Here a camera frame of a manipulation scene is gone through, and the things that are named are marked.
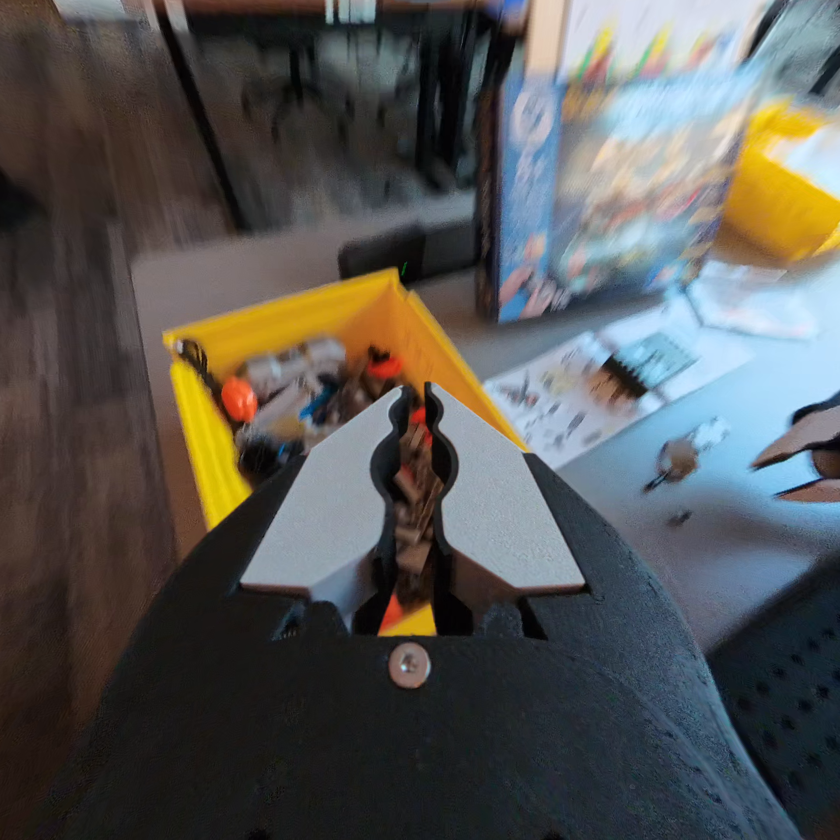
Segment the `white instruction booklet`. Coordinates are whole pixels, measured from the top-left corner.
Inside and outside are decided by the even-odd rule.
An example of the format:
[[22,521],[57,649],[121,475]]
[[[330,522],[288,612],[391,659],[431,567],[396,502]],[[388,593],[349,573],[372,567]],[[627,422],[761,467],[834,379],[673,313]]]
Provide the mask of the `white instruction booklet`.
[[[635,396],[605,363],[614,355],[635,361],[644,350],[659,370],[667,353],[686,364]],[[661,307],[583,332],[485,387],[526,446],[559,469],[752,358],[744,339],[701,327],[689,311]]]

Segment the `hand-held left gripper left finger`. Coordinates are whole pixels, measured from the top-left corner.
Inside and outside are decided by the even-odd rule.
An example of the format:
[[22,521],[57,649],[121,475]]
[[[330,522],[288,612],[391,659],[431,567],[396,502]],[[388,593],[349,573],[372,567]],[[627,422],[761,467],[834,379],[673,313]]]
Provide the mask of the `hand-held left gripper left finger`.
[[239,583],[332,604],[355,634],[379,634],[396,586],[394,479],[413,394],[391,389],[304,458]]

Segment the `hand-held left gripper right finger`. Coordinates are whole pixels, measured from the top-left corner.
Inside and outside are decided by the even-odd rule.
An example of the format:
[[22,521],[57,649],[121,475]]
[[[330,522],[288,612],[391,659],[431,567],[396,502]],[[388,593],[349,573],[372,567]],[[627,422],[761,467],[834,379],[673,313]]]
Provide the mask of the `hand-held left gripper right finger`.
[[438,636],[466,636],[496,608],[578,595],[585,577],[531,457],[447,392],[425,384],[434,501],[432,612]]

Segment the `large grey motor block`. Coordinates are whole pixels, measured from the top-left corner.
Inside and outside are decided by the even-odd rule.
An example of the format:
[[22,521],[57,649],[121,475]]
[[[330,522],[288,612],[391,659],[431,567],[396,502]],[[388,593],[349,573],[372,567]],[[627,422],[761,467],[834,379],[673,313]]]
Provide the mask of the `large grey motor block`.
[[250,384],[260,400],[285,389],[303,377],[339,373],[347,350],[337,339],[324,337],[299,343],[279,353],[264,353],[244,362],[238,375]]

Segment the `black device with green light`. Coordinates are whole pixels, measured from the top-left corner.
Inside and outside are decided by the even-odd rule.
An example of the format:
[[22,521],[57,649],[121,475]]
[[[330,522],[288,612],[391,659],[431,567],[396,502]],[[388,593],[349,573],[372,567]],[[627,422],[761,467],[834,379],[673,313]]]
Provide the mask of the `black device with green light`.
[[339,249],[339,277],[349,280],[394,268],[401,283],[410,287],[422,279],[426,242],[418,224],[350,241]]

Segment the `black spoked wheel rim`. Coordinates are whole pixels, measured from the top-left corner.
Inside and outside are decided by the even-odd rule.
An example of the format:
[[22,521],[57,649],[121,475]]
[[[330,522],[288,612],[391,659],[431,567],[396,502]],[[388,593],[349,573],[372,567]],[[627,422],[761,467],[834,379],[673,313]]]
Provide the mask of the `black spoked wheel rim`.
[[252,482],[267,480],[281,469],[283,449],[284,445],[272,438],[251,439],[239,450],[239,470]]

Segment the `blue product box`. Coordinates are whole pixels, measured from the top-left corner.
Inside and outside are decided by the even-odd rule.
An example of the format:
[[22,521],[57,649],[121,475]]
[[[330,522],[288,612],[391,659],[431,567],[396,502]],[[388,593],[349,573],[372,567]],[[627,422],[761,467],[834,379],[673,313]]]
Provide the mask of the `blue product box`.
[[478,313],[539,319],[695,279],[762,87],[753,63],[596,84],[509,69],[479,100]]

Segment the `pile of building pieces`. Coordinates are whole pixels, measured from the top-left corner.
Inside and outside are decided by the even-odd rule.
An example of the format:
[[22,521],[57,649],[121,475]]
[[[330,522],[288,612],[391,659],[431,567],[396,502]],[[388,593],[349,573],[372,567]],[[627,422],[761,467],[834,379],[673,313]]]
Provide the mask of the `pile of building pieces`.
[[[431,548],[430,522],[440,483],[432,474],[432,439],[421,397],[406,378],[404,361],[399,378],[379,381],[364,374],[368,350],[355,358],[346,352],[347,360],[339,373],[317,378],[302,376],[267,400],[259,399],[259,410],[251,423],[234,424],[238,455],[242,446],[254,438],[272,438],[284,445],[281,469],[259,483],[251,481],[255,495],[213,537],[219,555],[225,558],[229,582],[239,590],[253,592],[244,590],[239,580],[306,456],[381,396],[403,385],[410,387],[413,402],[407,430],[400,441],[402,467],[394,479],[395,587],[402,576],[410,583],[422,577]],[[325,387],[338,390],[328,422],[314,426],[298,420],[300,410]]]

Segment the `small light grey building piece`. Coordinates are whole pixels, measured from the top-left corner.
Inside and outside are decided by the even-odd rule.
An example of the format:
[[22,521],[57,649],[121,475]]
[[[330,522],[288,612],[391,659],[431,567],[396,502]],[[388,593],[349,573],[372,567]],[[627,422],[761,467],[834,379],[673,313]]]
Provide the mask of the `small light grey building piece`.
[[718,446],[727,438],[729,433],[728,422],[719,416],[715,416],[692,429],[687,435],[687,439],[692,450],[700,456]]

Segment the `yellow plastic bin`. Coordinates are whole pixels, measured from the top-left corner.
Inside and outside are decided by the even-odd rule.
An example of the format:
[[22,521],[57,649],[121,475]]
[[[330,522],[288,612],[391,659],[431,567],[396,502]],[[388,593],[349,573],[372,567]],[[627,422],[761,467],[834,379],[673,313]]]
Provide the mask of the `yellow plastic bin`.
[[514,444],[522,444],[420,297],[402,286],[395,269],[332,283],[164,334],[164,345],[177,356],[171,382],[209,529],[255,489],[239,470],[235,427],[221,395],[176,348],[209,352],[207,372],[226,381],[251,356],[324,337],[342,341],[352,358],[371,345],[401,355],[406,378],[420,396],[427,382],[439,384]]
[[752,117],[734,169],[725,222],[784,263],[838,252],[838,192],[788,164],[825,130],[838,133],[838,118],[775,101]]

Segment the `light grey curved beam piece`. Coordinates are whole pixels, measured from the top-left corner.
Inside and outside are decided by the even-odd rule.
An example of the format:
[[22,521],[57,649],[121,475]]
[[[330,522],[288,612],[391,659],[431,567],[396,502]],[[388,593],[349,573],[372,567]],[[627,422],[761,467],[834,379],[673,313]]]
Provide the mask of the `light grey curved beam piece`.
[[697,471],[699,457],[695,443],[688,436],[667,441],[657,456],[656,485],[685,480]]

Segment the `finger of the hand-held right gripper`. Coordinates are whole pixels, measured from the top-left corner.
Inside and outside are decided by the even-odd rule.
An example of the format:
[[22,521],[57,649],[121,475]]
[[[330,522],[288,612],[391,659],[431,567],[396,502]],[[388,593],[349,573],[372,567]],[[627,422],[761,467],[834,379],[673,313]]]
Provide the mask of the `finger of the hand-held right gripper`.
[[838,504],[840,494],[839,485],[839,478],[814,479],[777,493],[775,498],[781,501]]
[[807,453],[816,471],[839,470],[839,405],[813,404],[794,415],[788,430],[763,449],[751,469],[778,465]]

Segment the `small orange gear wheel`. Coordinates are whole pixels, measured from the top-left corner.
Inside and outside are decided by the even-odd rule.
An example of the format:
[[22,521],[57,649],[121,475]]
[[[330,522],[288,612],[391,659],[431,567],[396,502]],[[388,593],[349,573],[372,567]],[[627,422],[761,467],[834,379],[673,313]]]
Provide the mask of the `small orange gear wheel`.
[[220,392],[223,409],[232,424],[250,424],[259,410],[259,399],[244,378],[230,376]]

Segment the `black studded baseplate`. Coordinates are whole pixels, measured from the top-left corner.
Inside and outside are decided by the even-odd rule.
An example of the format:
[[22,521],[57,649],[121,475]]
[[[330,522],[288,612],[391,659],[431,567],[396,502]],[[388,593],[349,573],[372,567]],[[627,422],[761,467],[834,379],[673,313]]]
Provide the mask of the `black studded baseplate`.
[[806,838],[839,838],[839,566],[804,574],[708,655],[730,720]]

